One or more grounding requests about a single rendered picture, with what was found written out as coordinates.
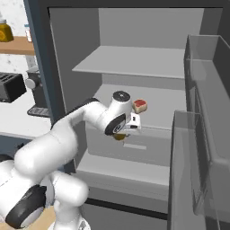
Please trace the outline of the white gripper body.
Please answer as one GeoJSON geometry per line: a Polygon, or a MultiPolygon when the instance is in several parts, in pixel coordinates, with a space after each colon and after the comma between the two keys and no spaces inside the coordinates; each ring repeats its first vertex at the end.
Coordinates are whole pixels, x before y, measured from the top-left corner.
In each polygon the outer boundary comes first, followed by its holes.
{"type": "Polygon", "coordinates": [[[125,126],[121,130],[121,133],[126,134],[126,135],[140,135],[141,134],[141,128],[136,126],[136,125],[125,126]]]}

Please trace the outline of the red steak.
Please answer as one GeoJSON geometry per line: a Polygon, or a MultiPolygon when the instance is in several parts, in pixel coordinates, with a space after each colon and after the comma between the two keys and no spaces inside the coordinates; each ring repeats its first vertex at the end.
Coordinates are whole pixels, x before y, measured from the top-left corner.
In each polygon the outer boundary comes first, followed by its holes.
{"type": "Polygon", "coordinates": [[[147,110],[147,102],[145,100],[133,101],[133,109],[136,114],[147,110]]]}

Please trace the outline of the grey fridge drawer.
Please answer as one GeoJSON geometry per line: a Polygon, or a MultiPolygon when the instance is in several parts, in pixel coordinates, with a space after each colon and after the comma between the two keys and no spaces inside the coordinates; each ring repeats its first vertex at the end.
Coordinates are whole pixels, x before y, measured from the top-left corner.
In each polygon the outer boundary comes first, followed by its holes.
{"type": "Polygon", "coordinates": [[[140,135],[123,140],[105,136],[90,125],[85,127],[88,152],[91,155],[160,166],[170,165],[171,130],[142,128],[140,135]],[[124,147],[125,143],[146,146],[146,150],[124,147]]]}

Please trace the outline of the clear fridge door bin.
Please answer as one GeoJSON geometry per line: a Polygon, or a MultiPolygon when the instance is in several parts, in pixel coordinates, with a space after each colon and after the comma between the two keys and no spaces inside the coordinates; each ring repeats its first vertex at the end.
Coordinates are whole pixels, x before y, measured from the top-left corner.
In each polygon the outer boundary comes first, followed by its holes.
{"type": "Polygon", "coordinates": [[[195,86],[211,162],[230,167],[230,46],[221,36],[189,35],[184,53],[186,92],[195,86]]]}
{"type": "Polygon", "coordinates": [[[173,116],[167,230],[230,230],[230,167],[211,162],[199,113],[173,116]]]}

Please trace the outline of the grey fridge door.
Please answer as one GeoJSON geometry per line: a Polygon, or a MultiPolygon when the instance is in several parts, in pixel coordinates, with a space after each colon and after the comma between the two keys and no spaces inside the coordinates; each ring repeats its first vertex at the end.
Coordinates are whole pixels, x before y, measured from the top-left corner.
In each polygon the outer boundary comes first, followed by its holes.
{"type": "Polygon", "coordinates": [[[230,0],[207,9],[183,59],[186,111],[172,122],[167,230],[230,230],[230,0]]]}

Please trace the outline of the grey fridge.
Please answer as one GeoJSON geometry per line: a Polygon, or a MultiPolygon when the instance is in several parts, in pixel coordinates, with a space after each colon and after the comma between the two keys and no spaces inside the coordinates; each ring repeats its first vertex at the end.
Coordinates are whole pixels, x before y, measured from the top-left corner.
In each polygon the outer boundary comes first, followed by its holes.
{"type": "MultiPolygon", "coordinates": [[[[58,119],[103,84],[182,90],[183,79],[75,72],[100,46],[183,49],[199,35],[216,0],[24,0],[49,113],[58,119]]],[[[91,155],[85,127],[77,126],[79,155],[67,166],[84,180],[84,205],[92,230],[167,230],[170,165],[91,155]]]]}

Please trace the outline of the black coffee machine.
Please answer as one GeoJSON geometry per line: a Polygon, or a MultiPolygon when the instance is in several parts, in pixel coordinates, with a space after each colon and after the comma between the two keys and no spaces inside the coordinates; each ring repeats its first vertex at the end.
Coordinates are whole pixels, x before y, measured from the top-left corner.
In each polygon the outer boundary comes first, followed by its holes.
{"type": "Polygon", "coordinates": [[[31,89],[35,104],[27,111],[30,116],[49,117],[49,109],[46,103],[40,71],[37,66],[30,68],[27,71],[28,78],[25,80],[26,86],[31,89]]]}

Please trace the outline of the black toaster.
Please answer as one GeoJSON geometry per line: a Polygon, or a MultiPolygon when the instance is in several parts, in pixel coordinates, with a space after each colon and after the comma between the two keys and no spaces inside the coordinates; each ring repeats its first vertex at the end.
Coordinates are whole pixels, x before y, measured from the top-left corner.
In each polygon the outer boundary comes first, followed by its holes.
{"type": "Polygon", "coordinates": [[[0,72],[0,102],[11,103],[26,92],[22,74],[0,72]]]}

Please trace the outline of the small white bottle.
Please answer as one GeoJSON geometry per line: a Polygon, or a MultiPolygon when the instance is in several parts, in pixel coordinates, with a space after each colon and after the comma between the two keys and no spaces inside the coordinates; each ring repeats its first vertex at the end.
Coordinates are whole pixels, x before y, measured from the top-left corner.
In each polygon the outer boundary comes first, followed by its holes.
{"type": "Polygon", "coordinates": [[[30,30],[29,24],[24,24],[24,28],[25,28],[25,33],[26,33],[27,41],[32,42],[32,39],[31,39],[31,30],[30,30]]]}

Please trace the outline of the yellow jar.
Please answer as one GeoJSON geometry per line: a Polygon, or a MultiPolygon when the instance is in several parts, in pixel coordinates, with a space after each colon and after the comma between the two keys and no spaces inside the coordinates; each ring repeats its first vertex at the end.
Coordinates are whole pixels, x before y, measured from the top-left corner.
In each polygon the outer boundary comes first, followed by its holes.
{"type": "Polygon", "coordinates": [[[13,40],[11,27],[7,24],[6,19],[0,19],[0,41],[9,42],[13,40]]]}

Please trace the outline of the wooden wall shelf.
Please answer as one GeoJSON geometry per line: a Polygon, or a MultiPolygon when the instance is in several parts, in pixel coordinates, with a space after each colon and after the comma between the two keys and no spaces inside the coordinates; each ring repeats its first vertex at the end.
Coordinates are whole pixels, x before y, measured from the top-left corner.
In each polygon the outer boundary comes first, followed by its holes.
{"type": "Polygon", "coordinates": [[[27,41],[26,37],[15,36],[9,42],[0,42],[0,54],[28,55],[34,56],[33,43],[27,41]]]}

